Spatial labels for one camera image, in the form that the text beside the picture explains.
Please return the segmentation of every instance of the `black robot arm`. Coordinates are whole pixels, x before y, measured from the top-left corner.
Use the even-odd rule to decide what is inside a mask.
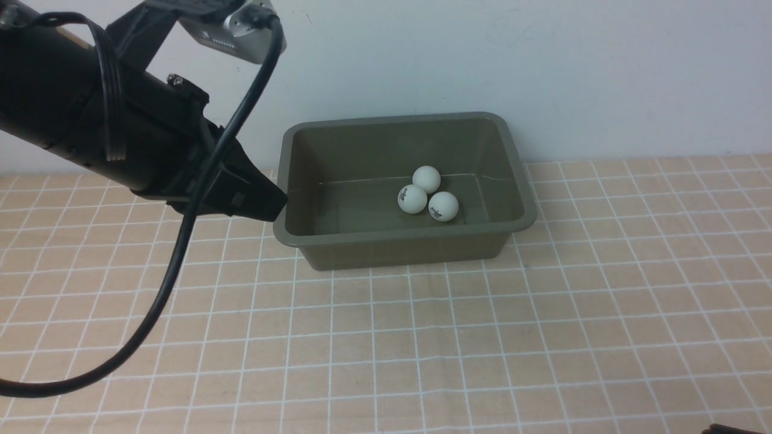
[[[108,158],[103,142],[110,136],[105,134],[110,127],[105,110],[117,102],[104,98],[106,80],[100,79],[105,77],[104,59],[50,21],[87,20],[67,14],[38,19],[39,14],[21,3],[0,0],[0,129],[184,213],[158,295],[139,328],[112,358],[62,381],[30,384],[0,379],[0,396],[64,395],[100,381],[125,363],[169,301],[198,215],[220,212],[272,221],[281,212],[285,194],[249,162],[235,139],[285,47],[279,18],[265,3],[153,0],[108,27],[112,50],[103,53],[117,53],[109,60],[117,60],[118,84],[125,97],[124,112],[117,118],[126,131],[121,159]],[[28,25],[35,19],[41,25]],[[204,91],[179,76],[163,83],[144,71],[173,24],[183,20],[203,45],[214,44],[213,48],[262,64],[225,128],[203,117],[208,102]]]

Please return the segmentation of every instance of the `plastic tray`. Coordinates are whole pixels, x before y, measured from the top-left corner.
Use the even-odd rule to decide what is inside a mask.
[[[459,199],[449,223],[397,205],[422,165]],[[297,125],[284,137],[278,184],[289,202],[276,238],[315,270],[493,258],[537,217],[510,130],[489,113]]]

